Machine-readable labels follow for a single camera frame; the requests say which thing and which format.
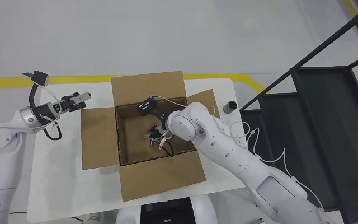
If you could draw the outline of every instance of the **white table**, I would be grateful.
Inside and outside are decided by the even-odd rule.
[[[223,106],[228,101],[236,101],[233,82],[230,79],[185,80],[185,87],[187,96],[212,88],[222,120],[229,124],[241,120],[238,109],[229,115],[223,112]],[[73,92],[88,91],[92,94],[92,98],[86,102],[87,108],[114,106],[111,83],[50,85],[48,89],[58,97]],[[53,102],[54,99],[43,91],[41,104],[49,101]],[[30,222],[79,216],[244,187],[229,171],[199,153],[206,176],[205,182],[124,203],[118,166],[81,169],[81,112],[64,114],[58,123],[63,134],[60,141],[47,139],[43,132],[36,135],[27,209],[27,219]],[[241,124],[235,125],[233,130],[240,136],[244,134]]]

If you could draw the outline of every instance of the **box flap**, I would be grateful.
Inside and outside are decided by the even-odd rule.
[[[120,76],[112,78],[111,83],[115,106],[140,103],[149,95],[168,99],[186,97],[182,72]]]
[[[215,101],[215,96],[214,96],[213,90],[206,90],[204,92],[199,92],[198,94],[188,96],[187,102],[188,102],[188,104],[191,104],[192,102],[202,103],[204,106],[206,106],[206,108],[208,108],[208,111],[210,114],[213,114],[213,112],[214,112],[214,109],[210,108],[213,106],[216,108],[215,117],[220,118],[219,110],[218,110],[218,106]]]
[[[119,164],[114,108],[81,110],[82,170]]]
[[[121,166],[123,202],[205,181],[197,151]]]

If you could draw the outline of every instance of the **yellow floor line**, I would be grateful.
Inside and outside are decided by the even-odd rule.
[[[342,1],[343,1],[343,4],[347,7],[349,14],[352,17],[355,17],[356,14],[358,14],[358,13],[357,13],[356,9],[354,8],[351,0],[342,0]]]
[[[57,76],[51,77],[50,84],[75,84],[75,83],[96,83],[110,82],[111,78],[121,75],[105,75],[105,76]],[[243,82],[256,92],[261,92],[265,88],[257,83],[247,74],[184,74],[184,79],[193,80],[201,78],[230,78],[233,82]],[[0,78],[1,88],[29,88],[32,86],[25,77],[19,78]]]

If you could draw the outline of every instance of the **gray floor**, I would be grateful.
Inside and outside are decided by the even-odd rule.
[[[0,1],[0,78],[33,70],[51,76],[182,70],[248,73],[268,86],[348,18],[340,0]],[[357,41],[358,32],[348,32],[308,66],[353,62]],[[244,83],[235,83],[235,90],[240,106],[257,94]],[[291,91],[289,79],[273,90]],[[29,89],[1,89],[0,121],[25,107],[28,94]],[[31,158],[34,137],[26,144]],[[32,161],[24,163],[14,212],[27,209]],[[219,223],[262,216],[249,200],[236,199],[246,196],[244,190],[210,195]],[[19,214],[10,223],[28,222]]]

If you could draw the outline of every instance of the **stair step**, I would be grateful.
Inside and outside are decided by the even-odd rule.
[[[343,219],[358,222],[358,84],[350,69],[301,68],[292,74],[320,154],[339,197]]]
[[[301,109],[298,95],[266,94],[259,102],[274,158],[278,158],[285,147],[289,172],[316,193],[326,210],[337,210],[337,198],[331,189],[317,151],[317,140]],[[276,166],[286,172],[283,159],[277,161]],[[319,207],[310,193],[308,200]]]
[[[260,129],[260,136],[256,143],[256,149],[255,149],[256,153],[259,154],[264,160],[267,161],[274,160],[274,156],[272,154],[270,141],[267,137],[266,127],[265,127],[265,123],[263,122],[261,111],[245,110],[241,113],[241,119],[250,125],[251,130],[254,130],[257,127]],[[244,126],[245,133],[247,133],[248,132],[247,125],[244,124],[243,126]],[[255,140],[256,140],[256,134],[251,136],[250,141],[248,141],[248,149],[251,153],[253,153],[253,145],[255,143]],[[276,167],[276,164],[274,162],[268,165]]]

